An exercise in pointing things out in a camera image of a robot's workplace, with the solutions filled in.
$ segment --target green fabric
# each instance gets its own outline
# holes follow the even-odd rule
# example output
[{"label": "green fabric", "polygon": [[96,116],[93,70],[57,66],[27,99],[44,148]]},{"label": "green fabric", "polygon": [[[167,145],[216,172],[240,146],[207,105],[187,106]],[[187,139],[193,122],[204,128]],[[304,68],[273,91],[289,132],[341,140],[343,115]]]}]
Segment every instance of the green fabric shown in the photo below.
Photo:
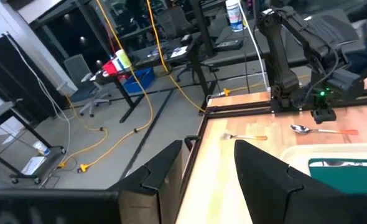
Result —
[{"label": "green fabric", "polygon": [[[313,162],[367,162],[367,159],[310,159]],[[311,177],[347,194],[367,194],[367,167],[309,167]]]}]

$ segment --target white tray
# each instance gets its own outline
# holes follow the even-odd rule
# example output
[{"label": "white tray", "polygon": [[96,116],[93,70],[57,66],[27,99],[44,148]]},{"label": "white tray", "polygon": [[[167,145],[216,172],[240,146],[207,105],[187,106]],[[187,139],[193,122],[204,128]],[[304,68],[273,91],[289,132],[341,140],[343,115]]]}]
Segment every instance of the white tray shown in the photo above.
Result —
[{"label": "white tray", "polygon": [[367,143],[292,146],[280,156],[282,161],[307,175],[310,175],[308,162],[315,158],[367,159]]}]

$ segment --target blue bin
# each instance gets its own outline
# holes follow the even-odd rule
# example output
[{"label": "blue bin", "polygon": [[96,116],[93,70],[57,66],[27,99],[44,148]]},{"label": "blue bin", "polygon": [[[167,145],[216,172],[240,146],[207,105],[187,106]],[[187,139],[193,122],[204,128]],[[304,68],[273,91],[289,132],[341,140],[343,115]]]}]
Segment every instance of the blue bin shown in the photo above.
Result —
[{"label": "blue bin", "polygon": [[[147,68],[143,70],[138,70],[135,72],[135,76],[138,78],[142,87],[146,90],[149,85],[153,82],[155,76],[153,68]],[[123,85],[128,93],[137,93],[142,91],[138,83],[135,81],[134,76],[130,76]]]}]

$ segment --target fork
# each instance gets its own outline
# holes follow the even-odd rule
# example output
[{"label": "fork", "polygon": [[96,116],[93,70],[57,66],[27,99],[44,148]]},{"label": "fork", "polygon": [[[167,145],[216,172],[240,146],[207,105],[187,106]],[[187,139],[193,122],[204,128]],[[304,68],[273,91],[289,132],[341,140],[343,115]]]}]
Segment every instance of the fork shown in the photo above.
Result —
[{"label": "fork", "polygon": [[259,140],[259,141],[266,141],[268,139],[267,136],[245,136],[245,135],[232,135],[228,133],[224,133],[222,135],[222,138],[225,140],[229,139],[253,139],[253,140]]}]

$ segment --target orange handle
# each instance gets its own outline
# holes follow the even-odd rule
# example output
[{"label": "orange handle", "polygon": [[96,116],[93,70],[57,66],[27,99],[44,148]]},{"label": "orange handle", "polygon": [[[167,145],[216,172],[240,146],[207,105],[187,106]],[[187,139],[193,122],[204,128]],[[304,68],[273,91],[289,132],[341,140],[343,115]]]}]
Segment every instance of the orange handle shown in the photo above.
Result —
[{"label": "orange handle", "polygon": [[352,135],[358,135],[359,134],[358,130],[354,130],[354,129],[351,129],[351,130],[341,130],[338,133],[340,133],[340,134],[352,134]]},{"label": "orange handle", "polygon": [[260,141],[266,141],[268,140],[268,136],[254,136],[254,139]]}]

